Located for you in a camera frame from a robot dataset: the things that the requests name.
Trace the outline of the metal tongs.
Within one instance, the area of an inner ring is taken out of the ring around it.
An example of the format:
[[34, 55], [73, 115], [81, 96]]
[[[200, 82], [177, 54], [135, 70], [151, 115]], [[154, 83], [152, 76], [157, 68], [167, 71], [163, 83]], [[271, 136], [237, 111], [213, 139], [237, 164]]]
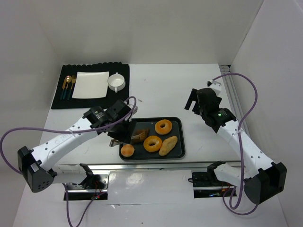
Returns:
[[[137, 112], [137, 110], [138, 110], [138, 107], [135, 107], [134, 110], [133, 110], [133, 112], [130, 114], [130, 116], [127, 117], [127, 118], [126, 118], [125, 120], [123, 120], [123, 121], [133, 121], [132, 116]], [[114, 146], [116, 146], [116, 145], [121, 145], [121, 144], [123, 144], [123, 142], [114, 142], [113, 140], [111, 140], [109, 146], [110, 146], [110, 147], [114, 147]]]

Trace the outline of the brown chocolate pastry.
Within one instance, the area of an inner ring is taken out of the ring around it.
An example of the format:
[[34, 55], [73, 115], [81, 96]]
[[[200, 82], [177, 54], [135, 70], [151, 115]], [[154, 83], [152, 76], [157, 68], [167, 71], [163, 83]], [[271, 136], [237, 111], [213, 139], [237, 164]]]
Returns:
[[149, 135], [149, 128], [136, 130], [131, 136], [131, 144], [144, 142]]

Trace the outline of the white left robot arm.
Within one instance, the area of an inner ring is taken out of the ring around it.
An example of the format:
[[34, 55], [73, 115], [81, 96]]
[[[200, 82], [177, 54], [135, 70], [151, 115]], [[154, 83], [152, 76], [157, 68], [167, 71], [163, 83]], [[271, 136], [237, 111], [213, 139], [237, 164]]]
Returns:
[[96, 106], [65, 131], [48, 142], [18, 151], [18, 168], [32, 192], [45, 190], [53, 183], [71, 183], [90, 189], [101, 182], [87, 164], [60, 165], [58, 162], [83, 143], [106, 133], [111, 137], [111, 146], [130, 143], [136, 123], [132, 121], [137, 112], [136, 104], [122, 100], [103, 110]]

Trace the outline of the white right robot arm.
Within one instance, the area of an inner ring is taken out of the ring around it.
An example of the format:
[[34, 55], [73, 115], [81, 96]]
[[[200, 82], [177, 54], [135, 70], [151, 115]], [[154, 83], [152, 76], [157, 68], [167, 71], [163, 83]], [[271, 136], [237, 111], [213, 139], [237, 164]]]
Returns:
[[210, 165], [216, 179], [243, 186], [247, 198], [259, 205], [283, 191], [287, 168], [265, 155], [240, 127], [235, 115], [220, 107], [221, 88], [221, 83], [209, 81], [206, 88], [192, 89], [185, 109], [194, 102], [192, 111], [232, 147], [244, 165], [244, 170], [240, 170], [217, 161]]

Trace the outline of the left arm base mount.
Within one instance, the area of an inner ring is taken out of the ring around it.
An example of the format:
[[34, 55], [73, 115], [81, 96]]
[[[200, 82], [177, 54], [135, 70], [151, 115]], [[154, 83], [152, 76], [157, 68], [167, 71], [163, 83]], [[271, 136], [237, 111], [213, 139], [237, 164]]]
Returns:
[[60, 165], [62, 176], [71, 182], [65, 183], [67, 195], [65, 201], [105, 201], [108, 199], [109, 174], [94, 173], [87, 164]]

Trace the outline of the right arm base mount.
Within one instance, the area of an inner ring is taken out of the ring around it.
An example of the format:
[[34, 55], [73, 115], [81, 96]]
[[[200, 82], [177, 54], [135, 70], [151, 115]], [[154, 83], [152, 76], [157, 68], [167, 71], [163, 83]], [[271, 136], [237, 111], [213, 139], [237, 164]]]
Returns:
[[188, 182], [192, 183], [194, 188], [194, 198], [219, 198], [230, 196], [233, 185], [219, 181], [215, 176], [214, 170], [219, 165], [225, 164], [223, 161], [217, 161], [209, 165], [206, 172], [193, 172]]

